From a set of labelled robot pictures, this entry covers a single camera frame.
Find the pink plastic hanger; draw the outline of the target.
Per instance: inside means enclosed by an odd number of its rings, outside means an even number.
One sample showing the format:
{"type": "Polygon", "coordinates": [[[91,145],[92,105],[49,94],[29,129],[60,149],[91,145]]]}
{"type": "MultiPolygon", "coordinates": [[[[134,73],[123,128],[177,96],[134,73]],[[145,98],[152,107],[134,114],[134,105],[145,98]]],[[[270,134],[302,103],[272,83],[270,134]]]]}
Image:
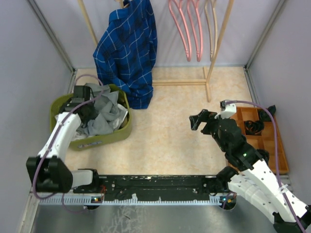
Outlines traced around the pink plastic hanger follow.
{"type": "Polygon", "coordinates": [[[194,37],[194,42],[196,46],[196,59],[197,62],[200,62],[203,55],[203,31],[201,18],[199,13],[199,1],[198,0],[187,0],[187,13],[191,23],[192,33],[194,37]],[[194,8],[197,26],[195,26],[194,20],[192,19],[192,14],[190,7],[194,8]]]}

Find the white shirt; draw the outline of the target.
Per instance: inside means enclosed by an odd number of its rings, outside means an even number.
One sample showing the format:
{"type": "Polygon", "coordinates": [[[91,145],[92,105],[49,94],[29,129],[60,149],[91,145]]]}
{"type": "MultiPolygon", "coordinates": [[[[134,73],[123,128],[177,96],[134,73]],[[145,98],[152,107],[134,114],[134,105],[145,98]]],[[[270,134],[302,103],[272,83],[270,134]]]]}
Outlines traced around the white shirt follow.
{"type": "Polygon", "coordinates": [[[81,123],[75,130],[72,141],[111,134],[121,128],[128,115],[127,109],[119,102],[118,92],[102,94],[73,113],[79,116],[81,123]]]}

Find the light wooden hanger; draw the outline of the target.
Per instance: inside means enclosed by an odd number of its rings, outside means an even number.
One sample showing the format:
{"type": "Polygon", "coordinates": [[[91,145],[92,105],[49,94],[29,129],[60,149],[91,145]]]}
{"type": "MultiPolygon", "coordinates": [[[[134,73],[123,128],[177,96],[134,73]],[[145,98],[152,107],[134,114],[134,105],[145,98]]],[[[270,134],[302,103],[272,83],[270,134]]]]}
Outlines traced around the light wooden hanger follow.
{"type": "Polygon", "coordinates": [[[216,14],[216,0],[206,0],[205,16],[209,32],[210,61],[215,59],[218,44],[218,23],[216,14]]]}

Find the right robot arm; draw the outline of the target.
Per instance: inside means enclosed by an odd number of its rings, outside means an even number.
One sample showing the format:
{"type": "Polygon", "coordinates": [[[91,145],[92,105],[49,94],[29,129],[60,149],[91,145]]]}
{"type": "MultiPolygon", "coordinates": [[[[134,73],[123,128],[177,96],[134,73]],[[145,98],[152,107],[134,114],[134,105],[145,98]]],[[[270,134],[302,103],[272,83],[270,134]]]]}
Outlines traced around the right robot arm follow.
{"type": "Polygon", "coordinates": [[[204,122],[201,132],[211,135],[231,164],[218,176],[218,188],[233,192],[261,211],[278,233],[304,233],[311,224],[311,207],[298,199],[277,179],[262,154],[248,144],[232,116],[237,107],[229,104],[219,113],[203,109],[190,116],[193,131],[204,122]]]}

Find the grey shirt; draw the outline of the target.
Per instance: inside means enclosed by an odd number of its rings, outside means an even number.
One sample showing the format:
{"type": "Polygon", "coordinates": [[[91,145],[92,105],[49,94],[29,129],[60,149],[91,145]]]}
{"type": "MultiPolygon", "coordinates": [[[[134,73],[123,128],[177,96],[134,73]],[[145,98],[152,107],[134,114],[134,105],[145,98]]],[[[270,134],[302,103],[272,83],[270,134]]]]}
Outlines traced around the grey shirt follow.
{"type": "Polygon", "coordinates": [[[128,110],[119,103],[119,90],[112,91],[109,85],[86,83],[92,97],[100,96],[94,102],[95,118],[82,123],[77,129],[85,136],[107,135],[118,130],[128,115],[128,110]]]}

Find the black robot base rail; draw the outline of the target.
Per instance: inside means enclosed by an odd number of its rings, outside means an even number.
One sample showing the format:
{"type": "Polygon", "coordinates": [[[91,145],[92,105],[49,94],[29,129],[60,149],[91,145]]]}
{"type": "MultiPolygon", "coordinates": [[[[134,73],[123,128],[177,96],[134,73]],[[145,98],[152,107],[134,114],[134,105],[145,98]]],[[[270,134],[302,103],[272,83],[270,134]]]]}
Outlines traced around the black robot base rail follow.
{"type": "Polygon", "coordinates": [[[119,206],[219,206],[235,207],[237,196],[226,180],[215,175],[96,175],[92,183],[58,193],[39,203],[66,207],[83,205],[89,210],[119,206]]]}

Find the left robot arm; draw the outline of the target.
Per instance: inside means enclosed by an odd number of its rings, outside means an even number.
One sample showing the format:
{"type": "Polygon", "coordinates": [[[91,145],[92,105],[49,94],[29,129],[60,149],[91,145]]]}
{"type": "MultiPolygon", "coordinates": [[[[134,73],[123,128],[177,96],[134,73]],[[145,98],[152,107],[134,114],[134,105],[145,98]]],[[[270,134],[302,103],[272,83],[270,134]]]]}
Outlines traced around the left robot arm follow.
{"type": "Polygon", "coordinates": [[[26,168],[32,190],[38,193],[67,193],[84,186],[94,193],[101,187],[93,169],[70,171],[65,165],[68,147],[77,129],[95,118],[95,96],[90,87],[76,85],[73,94],[59,105],[52,133],[36,157],[29,157],[26,168]]]}

